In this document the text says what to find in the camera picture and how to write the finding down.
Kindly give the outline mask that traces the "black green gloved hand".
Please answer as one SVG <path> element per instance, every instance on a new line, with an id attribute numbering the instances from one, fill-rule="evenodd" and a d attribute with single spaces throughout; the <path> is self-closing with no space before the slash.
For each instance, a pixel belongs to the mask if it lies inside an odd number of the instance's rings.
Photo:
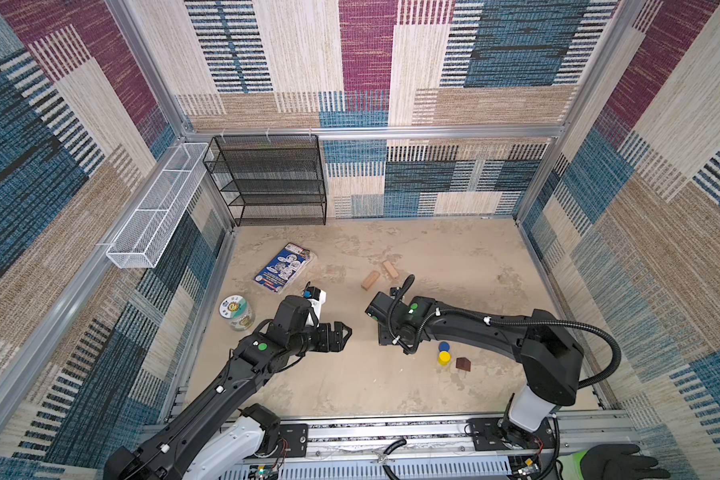
<path id="1" fill-rule="evenodd" d="M 669 479 L 656 458 L 635 444 L 602 444 L 561 456 L 557 475 L 564 480 Z"/>

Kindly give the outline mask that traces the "yellow cylinder block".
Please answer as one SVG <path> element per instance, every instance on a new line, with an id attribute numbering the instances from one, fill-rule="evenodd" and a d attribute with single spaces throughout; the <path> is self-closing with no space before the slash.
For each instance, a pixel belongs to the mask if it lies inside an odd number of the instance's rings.
<path id="1" fill-rule="evenodd" d="M 437 361 L 439 365 L 446 366 L 451 362 L 451 359 L 451 354 L 448 351 L 440 351 L 438 353 Z"/>

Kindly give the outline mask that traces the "blue comic book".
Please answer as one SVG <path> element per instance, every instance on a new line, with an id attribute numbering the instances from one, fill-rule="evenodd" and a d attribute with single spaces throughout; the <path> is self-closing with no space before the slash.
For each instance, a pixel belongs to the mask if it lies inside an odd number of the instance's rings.
<path id="1" fill-rule="evenodd" d="M 253 278 L 265 289 L 282 293 L 316 258 L 309 249 L 287 243 Z"/>

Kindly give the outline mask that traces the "dark brown house block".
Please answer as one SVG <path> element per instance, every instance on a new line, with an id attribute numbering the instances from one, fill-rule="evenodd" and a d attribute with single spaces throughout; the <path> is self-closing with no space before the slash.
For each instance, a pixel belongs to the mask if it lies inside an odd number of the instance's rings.
<path id="1" fill-rule="evenodd" d="M 456 368 L 465 372 L 470 372 L 472 368 L 472 363 L 466 357 L 459 357 L 456 359 Z"/>

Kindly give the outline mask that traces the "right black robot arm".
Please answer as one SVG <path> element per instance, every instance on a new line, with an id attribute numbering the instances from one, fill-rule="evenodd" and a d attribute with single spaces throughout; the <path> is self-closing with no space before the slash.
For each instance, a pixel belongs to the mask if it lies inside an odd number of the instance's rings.
<path id="1" fill-rule="evenodd" d="M 574 405 L 579 390 L 606 380 L 622 360 L 617 341 L 603 329 L 560 320 L 546 310 L 507 316 L 421 296 L 405 304 L 399 297 L 379 292 L 365 314 L 377 322 L 381 345 L 396 345 L 407 355 L 416 353 L 425 341 L 445 341 L 502 354 L 522 365 L 525 384 L 493 427 L 493 434 L 509 448 L 537 446 L 546 418 Z M 600 338 L 611 350 L 608 365 L 585 379 L 580 378 L 584 349 L 571 334 L 573 330 Z"/>

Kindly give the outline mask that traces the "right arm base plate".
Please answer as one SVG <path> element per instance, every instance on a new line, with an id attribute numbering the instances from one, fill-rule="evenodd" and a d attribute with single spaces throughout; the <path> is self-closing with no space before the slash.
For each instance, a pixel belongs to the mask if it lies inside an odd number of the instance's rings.
<path id="1" fill-rule="evenodd" d="M 496 415 L 467 420 L 464 429 L 476 451 L 533 450 L 538 452 L 556 445 L 550 418 L 542 421 L 534 432 L 528 432 Z"/>

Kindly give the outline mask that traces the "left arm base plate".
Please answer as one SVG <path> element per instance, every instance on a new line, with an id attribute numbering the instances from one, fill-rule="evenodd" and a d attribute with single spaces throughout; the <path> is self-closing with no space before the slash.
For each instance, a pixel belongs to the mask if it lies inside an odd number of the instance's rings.
<path id="1" fill-rule="evenodd" d="M 307 423 L 284 423 L 275 430 L 276 449 L 270 455 L 271 459 L 305 458 L 309 440 L 309 426 Z"/>

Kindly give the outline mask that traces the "plain wood block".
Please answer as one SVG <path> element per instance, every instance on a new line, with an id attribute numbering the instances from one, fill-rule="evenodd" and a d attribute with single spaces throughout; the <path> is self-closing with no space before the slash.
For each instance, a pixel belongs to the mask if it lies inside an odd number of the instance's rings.
<path id="1" fill-rule="evenodd" d="M 397 279 L 399 277 L 399 272 L 394 267 L 394 265 L 388 261 L 385 260 L 382 262 L 382 266 L 384 267 L 385 271 L 389 274 L 389 276 L 393 279 Z"/>
<path id="2" fill-rule="evenodd" d="M 379 280 L 381 276 L 381 273 L 377 270 L 371 271 L 361 282 L 361 288 L 363 290 L 369 291 L 374 284 Z"/>

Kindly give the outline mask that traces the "aluminium front rail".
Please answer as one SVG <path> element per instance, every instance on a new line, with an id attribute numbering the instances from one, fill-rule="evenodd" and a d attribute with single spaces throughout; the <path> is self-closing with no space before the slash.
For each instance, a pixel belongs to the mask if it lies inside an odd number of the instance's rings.
<path id="1" fill-rule="evenodd" d="M 498 413 L 262 419 L 225 422 L 181 479 L 554 479 L 555 456 L 600 444 L 637 444 L 620 410 L 562 411 L 551 419 L 556 445 L 533 450 L 476 451 L 467 420 Z M 307 423 L 305 458 L 271 459 L 275 430 Z"/>

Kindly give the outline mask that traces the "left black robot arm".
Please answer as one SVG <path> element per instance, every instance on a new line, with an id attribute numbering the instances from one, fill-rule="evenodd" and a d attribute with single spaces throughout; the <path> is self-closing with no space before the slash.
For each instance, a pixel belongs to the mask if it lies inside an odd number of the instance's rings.
<path id="1" fill-rule="evenodd" d="M 352 329 L 322 323 L 311 299 L 285 297 L 273 319 L 243 337 L 213 381 L 173 421 L 133 451 L 116 450 L 106 461 L 105 479 L 181 479 L 203 447 L 245 401 L 292 357 L 342 351 Z"/>

